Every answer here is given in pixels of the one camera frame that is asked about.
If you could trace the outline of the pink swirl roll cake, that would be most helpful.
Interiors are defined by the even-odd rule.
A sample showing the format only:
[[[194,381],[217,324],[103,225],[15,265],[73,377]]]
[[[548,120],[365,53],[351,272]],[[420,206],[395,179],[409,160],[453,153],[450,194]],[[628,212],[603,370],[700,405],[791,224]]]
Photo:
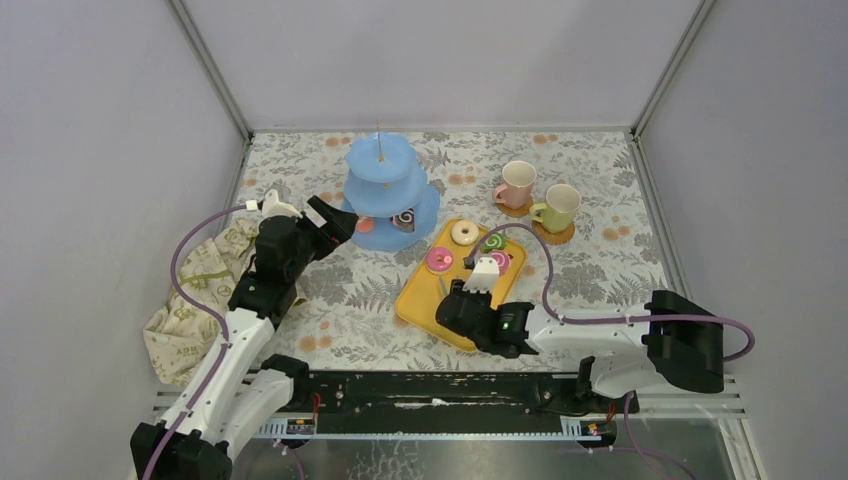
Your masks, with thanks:
[[[504,276],[511,266],[512,255],[503,250],[492,250],[489,252],[489,255],[495,260],[499,275]]]

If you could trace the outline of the pink ceramic mug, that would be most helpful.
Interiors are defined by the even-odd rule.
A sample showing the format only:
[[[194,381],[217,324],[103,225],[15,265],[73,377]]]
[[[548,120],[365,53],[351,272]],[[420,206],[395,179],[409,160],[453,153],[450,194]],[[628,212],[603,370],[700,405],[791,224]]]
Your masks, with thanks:
[[[493,190],[493,201],[510,209],[522,208],[531,198],[537,171],[526,161],[515,160],[501,170],[502,183]]]

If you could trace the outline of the green swirl roll cake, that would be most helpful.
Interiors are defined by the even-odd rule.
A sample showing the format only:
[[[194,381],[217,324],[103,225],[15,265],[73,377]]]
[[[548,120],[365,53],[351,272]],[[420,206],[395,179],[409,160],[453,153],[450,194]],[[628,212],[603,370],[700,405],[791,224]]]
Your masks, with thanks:
[[[489,253],[495,250],[504,250],[508,245],[508,237],[503,232],[495,232],[489,236],[481,245],[481,253]]]

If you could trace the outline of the pink sprinkled donut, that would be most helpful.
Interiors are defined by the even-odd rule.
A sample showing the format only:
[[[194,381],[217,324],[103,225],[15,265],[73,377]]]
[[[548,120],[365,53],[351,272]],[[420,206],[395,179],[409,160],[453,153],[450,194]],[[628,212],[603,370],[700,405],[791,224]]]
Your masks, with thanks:
[[[447,247],[436,246],[431,248],[424,258],[425,268],[434,275],[442,275],[452,269],[454,263],[453,253]]]

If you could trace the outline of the white glazed donut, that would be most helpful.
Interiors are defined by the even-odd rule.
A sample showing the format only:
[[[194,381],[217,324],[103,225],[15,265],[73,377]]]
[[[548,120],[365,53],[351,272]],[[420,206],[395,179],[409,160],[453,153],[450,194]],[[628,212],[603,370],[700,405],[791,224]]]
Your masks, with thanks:
[[[475,223],[460,219],[453,224],[450,236],[459,246],[473,246],[480,236],[480,230]]]

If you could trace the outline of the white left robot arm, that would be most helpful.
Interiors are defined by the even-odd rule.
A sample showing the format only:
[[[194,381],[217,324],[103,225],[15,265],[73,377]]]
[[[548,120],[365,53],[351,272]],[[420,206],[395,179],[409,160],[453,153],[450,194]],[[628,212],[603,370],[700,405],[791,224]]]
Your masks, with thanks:
[[[140,423],[130,448],[141,479],[228,479],[241,450],[279,409],[306,409],[320,400],[309,385],[307,363],[285,355],[267,358],[244,393],[238,390],[259,351],[293,306],[306,267],[350,240],[358,217],[317,196],[309,206],[324,222],[269,193],[244,204],[263,219],[255,252],[245,263],[224,315],[213,316],[220,332],[180,397],[155,423]]]

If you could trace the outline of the blue three-tier cake stand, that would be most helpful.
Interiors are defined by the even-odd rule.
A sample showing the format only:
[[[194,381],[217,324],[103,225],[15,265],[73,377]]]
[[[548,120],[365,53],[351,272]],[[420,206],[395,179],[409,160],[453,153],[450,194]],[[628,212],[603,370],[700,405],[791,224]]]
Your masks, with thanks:
[[[359,218],[376,220],[370,233],[355,229],[354,244],[370,250],[399,251],[435,229],[441,197],[429,184],[428,173],[407,137],[381,131],[366,135],[352,142],[345,160],[348,175],[342,209]],[[403,233],[390,223],[392,216],[408,208],[415,211],[413,233]]]

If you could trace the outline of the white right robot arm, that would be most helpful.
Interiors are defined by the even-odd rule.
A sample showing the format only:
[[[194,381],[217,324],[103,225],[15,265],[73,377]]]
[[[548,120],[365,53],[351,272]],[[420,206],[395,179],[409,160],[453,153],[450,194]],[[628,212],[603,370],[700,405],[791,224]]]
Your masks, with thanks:
[[[586,353],[573,386],[583,410],[597,412],[612,399],[660,384],[702,394],[724,389],[722,325],[674,292],[653,292],[645,305],[618,311],[614,323],[583,311],[575,325],[530,302],[493,308],[491,294],[468,292],[463,286],[463,281],[453,281],[437,307],[436,322],[471,340],[478,350],[504,358]]]

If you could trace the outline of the green ceramic mug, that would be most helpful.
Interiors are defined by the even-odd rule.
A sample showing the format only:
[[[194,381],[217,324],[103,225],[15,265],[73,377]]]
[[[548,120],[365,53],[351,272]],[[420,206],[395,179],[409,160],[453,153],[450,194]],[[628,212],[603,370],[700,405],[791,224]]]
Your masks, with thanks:
[[[549,187],[544,201],[529,209],[531,220],[546,231],[557,234],[565,231],[574,221],[582,204],[577,189],[567,184]]]

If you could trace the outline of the red sugared pastry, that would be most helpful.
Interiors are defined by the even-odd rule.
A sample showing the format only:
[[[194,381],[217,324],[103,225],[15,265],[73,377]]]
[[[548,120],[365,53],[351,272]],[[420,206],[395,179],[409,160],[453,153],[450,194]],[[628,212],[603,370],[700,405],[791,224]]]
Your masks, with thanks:
[[[358,233],[367,234],[373,231],[376,225],[376,220],[373,217],[361,217],[358,219],[356,224],[356,231]]]

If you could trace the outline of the yellow serving tray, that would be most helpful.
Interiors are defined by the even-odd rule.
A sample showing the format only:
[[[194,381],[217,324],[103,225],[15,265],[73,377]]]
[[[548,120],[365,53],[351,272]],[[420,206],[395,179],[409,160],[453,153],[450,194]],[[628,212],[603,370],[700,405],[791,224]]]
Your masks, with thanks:
[[[466,280],[471,273],[470,270],[463,268],[462,263],[463,258],[470,253],[472,246],[456,244],[451,236],[454,224],[459,221],[461,221],[459,217],[448,220],[429,247],[429,249],[444,247],[450,250],[454,260],[452,268],[444,272],[430,272],[427,269],[429,253],[426,253],[425,258],[399,294],[395,302],[395,312],[399,318],[445,343],[464,352],[475,352],[476,347],[471,340],[451,332],[436,322],[437,307],[446,296],[442,289],[442,283],[445,284],[446,288],[449,288],[451,280]],[[512,239],[507,241],[504,252],[510,258],[510,265],[505,273],[499,277],[494,287],[492,307],[497,307],[507,301],[527,259],[525,248]]]

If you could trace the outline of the chocolate swirl roll cake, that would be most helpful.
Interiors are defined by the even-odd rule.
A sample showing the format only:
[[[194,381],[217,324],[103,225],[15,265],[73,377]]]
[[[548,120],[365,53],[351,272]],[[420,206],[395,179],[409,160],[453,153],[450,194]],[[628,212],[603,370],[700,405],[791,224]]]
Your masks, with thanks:
[[[413,233],[415,226],[415,211],[408,208],[390,218],[390,223],[403,233]]]

